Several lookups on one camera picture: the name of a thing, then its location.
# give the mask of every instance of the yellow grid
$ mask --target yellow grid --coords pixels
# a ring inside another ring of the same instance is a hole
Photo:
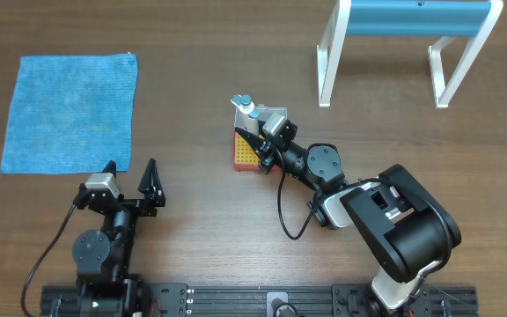
[[[255,155],[254,150],[238,133],[236,135],[236,163],[238,164],[258,164],[260,159]]]

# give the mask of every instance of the metal frame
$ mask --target metal frame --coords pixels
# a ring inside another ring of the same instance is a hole
[[[449,106],[449,101],[457,91],[463,77],[473,64],[474,59],[481,51],[482,45],[484,45],[484,42],[489,37],[492,28],[500,16],[500,12],[502,12],[502,0],[489,1],[491,2],[490,12],[482,23],[478,34],[467,43],[465,52],[447,85],[445,85],[445,76],[441,63],[441,50],[455,38],[449,36],[442,37],[428,48],[431,81],[437,108],[446,108]],[[342,54],[343,42],[348,30],[350,10],[351,0],[338,0],[327,22],[320,44],[316,47],[318,63],[318,100],[320,107],[330,107],[335,75]]]

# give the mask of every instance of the wooden table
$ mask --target wooden table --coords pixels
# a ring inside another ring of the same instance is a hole
[[[474,284],[482,316],[507,315],[507,2],[448,109],[434,108],[426,47],[435,39],[346,41],[333,105],[318,108],[316,44],[334,0],[0,0],[0,162],[24,55],[138,55],[133,156],[119,175],[136,196],[158,161],[167,206],[138,228],[131,271],[151,282],[195,285],[366,283],[378,264],[354,228],[312,222],[286,239],[276,215],[279,175],[235,173],[229,102],[249,93],[287,107],[299,144],[335,144],[350,180],[404,165],[462,231],[433,284]],[[448,48],[452,70],[462,47]],[[0,174],[0,314],[21,313],[28,272],[87,179]],[[285,182],[285,220],[296,231],[311,193]],[[44,284],[73,284],[71,246],[101,216],[77,211],[27,296],[38,313]]]

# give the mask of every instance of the blue cloth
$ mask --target blue cloth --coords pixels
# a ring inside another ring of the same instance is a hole
[[[136,55],[21,57],[1,173],[94,173],[130,164]]]

